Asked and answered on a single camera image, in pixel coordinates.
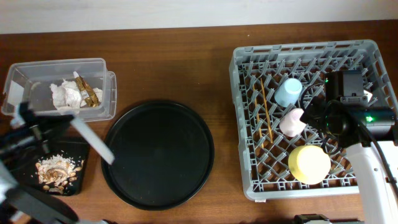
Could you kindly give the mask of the gold foil wrapper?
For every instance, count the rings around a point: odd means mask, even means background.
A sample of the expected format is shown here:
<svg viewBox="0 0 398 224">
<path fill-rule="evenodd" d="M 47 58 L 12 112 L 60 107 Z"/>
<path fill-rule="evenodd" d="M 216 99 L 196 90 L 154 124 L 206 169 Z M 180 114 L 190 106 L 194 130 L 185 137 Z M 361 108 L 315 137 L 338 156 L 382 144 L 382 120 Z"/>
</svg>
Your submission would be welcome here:
<svg viewBox="0 0 398 224">
<path fill-rule="evenodd" d="M 80 95 L 86 105 L 89 107 L 99 106 L 100 101 L 92 87 L 90 87 L 90 85 L 81 76 L 79 76 L 77 72 L 73 72 L 73 76 L 75 78 L 76 85 L 80 91 Z"/>
</svg>

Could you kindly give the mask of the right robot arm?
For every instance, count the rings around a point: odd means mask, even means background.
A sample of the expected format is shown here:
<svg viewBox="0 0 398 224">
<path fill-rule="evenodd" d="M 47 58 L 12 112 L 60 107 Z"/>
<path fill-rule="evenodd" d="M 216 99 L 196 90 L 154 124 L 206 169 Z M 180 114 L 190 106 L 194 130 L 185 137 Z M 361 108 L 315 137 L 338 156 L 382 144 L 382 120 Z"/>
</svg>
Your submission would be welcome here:
<svg viewBox="0 0 398 224">
<path fill-rule="evenodd" d="M 346 152 L 363 203 L 366 223 L 397 223 L 397 115 L 372 106 L 362 73 L 325 75 L 324 99 L 313 98 L 301 121 Z"/>
</svg>

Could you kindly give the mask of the light blue cup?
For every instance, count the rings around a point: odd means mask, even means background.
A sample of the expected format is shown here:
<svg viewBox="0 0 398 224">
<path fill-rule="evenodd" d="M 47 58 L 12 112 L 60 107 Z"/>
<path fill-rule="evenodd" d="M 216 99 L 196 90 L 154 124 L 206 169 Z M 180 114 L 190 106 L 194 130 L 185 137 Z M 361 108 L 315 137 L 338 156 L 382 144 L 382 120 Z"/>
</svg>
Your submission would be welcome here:
<svg viewBox="0 0 398 224">
<path fill-rule="evenodd" d="M 286 79 L 275 92 L 275 102 L 281 107 L 295 104 L 302 92 L 302 83 L 296 78 Z"/>
</svg>

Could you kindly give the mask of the wooden chopstick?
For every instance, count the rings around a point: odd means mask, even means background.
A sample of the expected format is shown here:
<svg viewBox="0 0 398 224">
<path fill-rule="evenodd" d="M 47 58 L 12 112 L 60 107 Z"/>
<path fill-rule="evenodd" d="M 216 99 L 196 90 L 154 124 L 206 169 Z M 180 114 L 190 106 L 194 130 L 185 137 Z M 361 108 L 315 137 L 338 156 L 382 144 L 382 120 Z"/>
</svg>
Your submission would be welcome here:
<svg viewBox="0 0 398 224">
<path fill-rule="evenodd" d="M 272 128 L 271 128 L 271 120 L 270 120 L 270 116 L 269 116 L 269 110 L 268 110 L 268 107 L 267 107 L 267 99 L 266 99 L 266 94 L 265 94 L 264 83 L 263 83 L 262 79 L 260 79 L 260 81 L 261 81 L 261 90 L 262 90 L 264 108 L 265 108 L 265 112 L 266 112 L 268 133 L 269 133 L 269 137 L 270 137 L 270 142 L 271 142 L 271 144 L 273 144 L 274 140 L 273 140 L 273 135 L 272 135 Z"/>
<path fill-rule="evenodd" d="M 254 92 L 255 92 L 255 90 L 256 90 L 256 84 L 253 84 L 252 90 L 253 90 L 253 94 L 254 94 Z M 257 107 L 257 95 L 254 97 L 254 105 L 255 105 L 255 107 Z M 255 112 L 255 114 L 256 114 L 256 121 L 257 121 L 257 124 L 259 124 L 259 123 L 260 123 L 260 118 L 259 118 L 259 113 L 258 113 L 258 111 Z M 260 137 L 260 138 L 262 138 L 262 129 L 261 129 L 261 126 L 262 126 L 262 124 L 260 124 L 259 129 L 258 129 L 259 137 Z"/>
</svg>

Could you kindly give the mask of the pink cup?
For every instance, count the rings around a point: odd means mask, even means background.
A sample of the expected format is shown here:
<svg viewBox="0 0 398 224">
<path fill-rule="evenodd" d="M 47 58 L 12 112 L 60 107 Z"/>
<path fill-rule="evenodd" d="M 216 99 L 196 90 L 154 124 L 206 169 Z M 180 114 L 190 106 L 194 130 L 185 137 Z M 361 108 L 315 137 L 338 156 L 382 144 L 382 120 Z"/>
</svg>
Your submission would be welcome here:
<svg viewBox="0 0 398 224">
<path fill-rule="evenodd" d="M 306 124 L 300 120 L 303 114 L 304 110 L 301 108 L 292 109 L 281 119 L 280 131 L 288 137 L 300 134 L 306 127 Z"/>
</svg>

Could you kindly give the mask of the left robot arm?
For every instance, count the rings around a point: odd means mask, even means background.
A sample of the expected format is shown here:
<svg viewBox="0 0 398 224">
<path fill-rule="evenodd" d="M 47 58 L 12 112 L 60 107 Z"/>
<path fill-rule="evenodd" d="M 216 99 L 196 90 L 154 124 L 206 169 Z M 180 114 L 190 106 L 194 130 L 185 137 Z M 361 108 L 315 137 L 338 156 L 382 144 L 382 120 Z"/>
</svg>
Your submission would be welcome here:
<svg viewBox="0 0 398 224">
<path fill-rule="evenodd" d="M 76 212 L 60 199 L 21 184 L 12 173 L 42 156 L 59 151 L 55 147 L 58 138 L 70 126 L 111 165 L 115 156 L 109 147 L 74 114 L 39 116 L 30 109 L 27 101 L 17 106 L 11 126 L 9 132 L 1 135 L 1 217 L 9 220 L 12 216 L 4 212 L 13 208 L 15 212 L 30 216 L 34 223 L 90 223 L 78 218 Z"/>
</svg>

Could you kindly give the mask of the white tissue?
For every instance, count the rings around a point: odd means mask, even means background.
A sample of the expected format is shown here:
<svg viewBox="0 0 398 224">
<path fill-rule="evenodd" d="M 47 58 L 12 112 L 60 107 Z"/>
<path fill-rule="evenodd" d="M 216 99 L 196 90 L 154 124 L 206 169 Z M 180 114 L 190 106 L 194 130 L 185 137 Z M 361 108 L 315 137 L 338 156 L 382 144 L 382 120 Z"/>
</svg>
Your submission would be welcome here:
<svg viewBox="0 0 398 224">
<path fill-rule="evenodd" d="M 77 110 L 87 105 L 81 97 L 76 81 L 63 80 L 60 86 L 50 85 L 53 105 L 57 110 Z"/>
</svg>

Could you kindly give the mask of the food scraps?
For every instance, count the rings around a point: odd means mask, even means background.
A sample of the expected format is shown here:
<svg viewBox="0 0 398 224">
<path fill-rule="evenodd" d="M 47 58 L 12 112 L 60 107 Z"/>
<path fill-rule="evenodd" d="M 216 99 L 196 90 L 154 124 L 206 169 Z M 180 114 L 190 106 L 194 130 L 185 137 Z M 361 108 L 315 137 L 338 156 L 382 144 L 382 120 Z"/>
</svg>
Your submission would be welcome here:
<svg viewBox="0 0 398 224">
<path fill-rule="evenodd" d="M 48 157 L 41 157 L 34 162 L 33 188 L 44 193 L 72 196 L 81 192 L 85 171 L 83 156 L 74 158 L 64 151 Z"/>
</svg>

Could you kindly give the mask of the grey plate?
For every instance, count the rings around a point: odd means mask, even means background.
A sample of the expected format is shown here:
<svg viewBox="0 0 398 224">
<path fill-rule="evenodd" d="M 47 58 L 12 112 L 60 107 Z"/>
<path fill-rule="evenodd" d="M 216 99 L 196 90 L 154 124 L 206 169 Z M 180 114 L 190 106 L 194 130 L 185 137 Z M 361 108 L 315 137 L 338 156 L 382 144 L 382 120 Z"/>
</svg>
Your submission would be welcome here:
<svg viewBox="0 0 398 224">
<path fill-rule="evenodd" d="M 101 138 L 81 119 L 74 117 L 70 124 L 80 133 L 80 135 L 91 145 L 91 147 L 101 156 L 101 158 L 111 165 L 115 156 Z"/>
</svg>

